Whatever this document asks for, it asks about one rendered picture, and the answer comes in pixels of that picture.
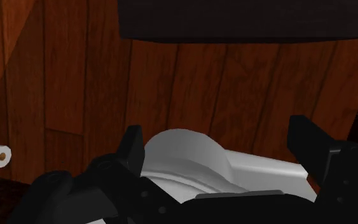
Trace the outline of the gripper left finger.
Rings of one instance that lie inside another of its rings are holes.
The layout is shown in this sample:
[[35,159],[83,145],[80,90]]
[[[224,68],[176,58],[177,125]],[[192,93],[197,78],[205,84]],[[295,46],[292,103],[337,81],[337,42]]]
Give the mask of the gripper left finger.
[[142,128],[131,125],[115,153],[93,159],[86,171],[39,176],[7,224],[178,224],[178,201],[142,177]]

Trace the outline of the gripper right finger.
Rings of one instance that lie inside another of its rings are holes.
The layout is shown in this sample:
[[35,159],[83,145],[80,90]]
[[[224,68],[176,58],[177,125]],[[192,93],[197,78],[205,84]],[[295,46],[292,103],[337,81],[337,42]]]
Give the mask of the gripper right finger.
[[320,224],[358,224],[358,144],[333,139],[304,115],[289,119],[287,148],[319,185]]

